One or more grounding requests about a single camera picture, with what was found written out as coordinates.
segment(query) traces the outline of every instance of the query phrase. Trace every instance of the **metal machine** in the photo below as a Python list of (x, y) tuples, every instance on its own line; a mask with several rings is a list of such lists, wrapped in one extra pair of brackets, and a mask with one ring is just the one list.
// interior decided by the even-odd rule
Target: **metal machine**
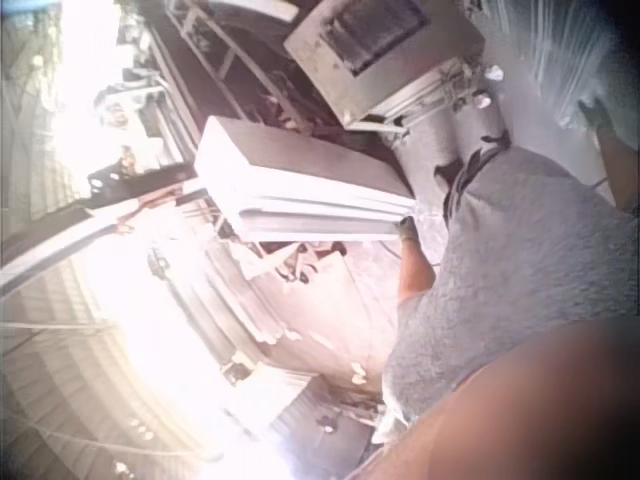
[(285, 42), (346, 129), (382, 131), (473, 92), (483, 47), (451, 0), (324, 0)]

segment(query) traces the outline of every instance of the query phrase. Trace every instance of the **gray shirt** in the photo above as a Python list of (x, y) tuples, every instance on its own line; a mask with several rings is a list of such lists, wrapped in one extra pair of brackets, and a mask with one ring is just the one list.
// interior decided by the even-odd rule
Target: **gray shirt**
[(433, 288), (400, 305), (385, 400), (411, 423), (533, 335), (637, 313), (637, 219), (511, 148), (463, 193)]

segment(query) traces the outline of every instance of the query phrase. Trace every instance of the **stack of white panels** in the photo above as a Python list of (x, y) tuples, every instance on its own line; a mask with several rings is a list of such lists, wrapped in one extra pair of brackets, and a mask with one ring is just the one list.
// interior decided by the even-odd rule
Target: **stack of white panels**
[(415, 203), (379, 160), (241, 120), (209, 118), (195, 168), (247, 242), (393, 238)]

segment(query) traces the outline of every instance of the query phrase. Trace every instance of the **factory floor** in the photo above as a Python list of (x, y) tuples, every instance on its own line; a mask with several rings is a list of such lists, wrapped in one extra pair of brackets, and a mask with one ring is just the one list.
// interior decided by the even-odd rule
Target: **factory floor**
[[(415, 215), (422, 246), (436, 273), (448, 234), (441, 218), (444, 194), (433, 179), (433, 169), (457, 156), (467, 159), (482, 145), (482, 135), (496, 135), (507, 128), (514, 144), (552, 158), (612, 201), (591, 134), (579, 126), (560, 127), (510, 43), (487, 17), (475, 22), (486, 38), (486, 63), (499, 65), (505, 74), (502, 82), (487, 84), (493, 104), (483, 110), (467, 106), (457, 114), (442, 110), (416, 125), (395, 147), (418, 200)], [(320, 272), (309, 285), (285, 285), (269, 276), (257, 280), (281, 318), (299, 334), (295, 340), (280, 340), (271, 359), (290, 368), (323, 373), (345, 386), (357, 371), (352, 366), (355, 362), (367, 372), (364, 388), (378, 391), (395, 340), (400, 244), (350, 243), (347, 249), (344, 259), (336, 254), (321, 261)]]

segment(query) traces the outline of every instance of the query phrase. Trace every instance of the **hand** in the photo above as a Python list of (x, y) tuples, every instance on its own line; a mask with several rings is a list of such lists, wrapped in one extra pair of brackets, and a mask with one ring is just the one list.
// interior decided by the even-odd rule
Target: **hand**
[(607, 109), (599, 98), (593, 101), (593, 106), (588, 107), (583, 101), (578, 102), (578, 108), (584, 115), (589, 127), (593, 130), (607, 128), (613, 130), (613, 122), (607, 113)]
[(418, 229), (416, 228), (413, 217), (404, 217), (396, 227), (398, 228), (398, 236), (401, 241), (413, 240), (420, 243), (420, 235), (418, 235)]

